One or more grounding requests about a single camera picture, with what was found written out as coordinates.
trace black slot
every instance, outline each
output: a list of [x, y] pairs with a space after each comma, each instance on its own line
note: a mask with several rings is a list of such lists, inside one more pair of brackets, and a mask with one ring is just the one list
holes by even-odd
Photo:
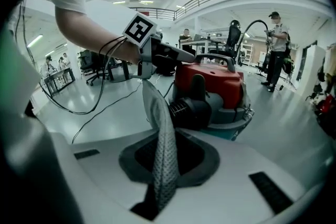
[[287, 195], [264, 172], [249, 175], [249, 178], [275, 214], [284, 211], [293, 204]]
[[74, 156], [75, 156], [76, 159], [83, 159], [83, 158], [87, 158], [87, 157], [97, 155], [99, 153], [100, 152], [98, 150], [88, 150], [88, 151], [82, 151], [82, 152], [74, 153]]

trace face mask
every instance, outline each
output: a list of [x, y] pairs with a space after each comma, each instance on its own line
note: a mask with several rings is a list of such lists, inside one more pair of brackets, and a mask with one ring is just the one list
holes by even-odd
[[276, 24], [278, 24], [279, 22], [280, 22], [279, 19], [272, 19], [272, 24], [273, 24], [273, 25], [276, 25]]

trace white floor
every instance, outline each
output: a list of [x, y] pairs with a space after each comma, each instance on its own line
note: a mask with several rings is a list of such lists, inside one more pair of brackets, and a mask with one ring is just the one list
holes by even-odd
[[[270, 93], [260, 85], [263, 77], [244, 70], [247, 91], [255, 116], [237, 138], [277, 163], [309, 189], [326, 177], [333, 160], [329, 137], [316, 122], [315, 115], [304, 100], [287, 88]], [[174, 77], [154, 75], [151, 82], [163, 94]], [[94, 86], [77, 80], [55, 99], [75, 111], [88, 111], [95, 104], [101, 80]], [[41, 109], [38, 118], [53, 132], [62, 133], [71, 143], [84, 123], [108, 104], [136, 90], [137, 79], [126, 82], [106, 82], [97, 109], [88, 115], [74, 115], [49, 103]], [[149, 130], [142, 102], [142, 88], [107, 108], [89, 122], [79, 133], [75, 143], [107, 140]]]

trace gray fabric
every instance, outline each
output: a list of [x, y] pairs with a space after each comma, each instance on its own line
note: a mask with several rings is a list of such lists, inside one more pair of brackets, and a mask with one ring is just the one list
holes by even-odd
[[175, 129], [168, 105], [155, 86], [143, 80], [143, 103], [147, 118], [153, 128], [159, 128], [158, 145], [153, 167], [154, 191], [158, 210], [161, 211], [176, 192], [179, 176]]
[[[272, 32], [276, 35], [280, 35], [281, 33], [288, 34], [288, 27], [284, 24], [276, 25]], [[286, 39], [281, 38], [272, 38], [271, 50], [272, 51], [285, 51], [286, 50]]]

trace black shoe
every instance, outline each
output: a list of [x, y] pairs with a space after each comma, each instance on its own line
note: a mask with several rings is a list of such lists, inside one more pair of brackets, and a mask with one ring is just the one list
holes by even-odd
[[269, 92], [274, 92], [274, 89], [275, 89], [275, 86], [274, 85], [269, 85], [269, 86], [267, 86], [267, 89], [268, 89], [268, 91]]

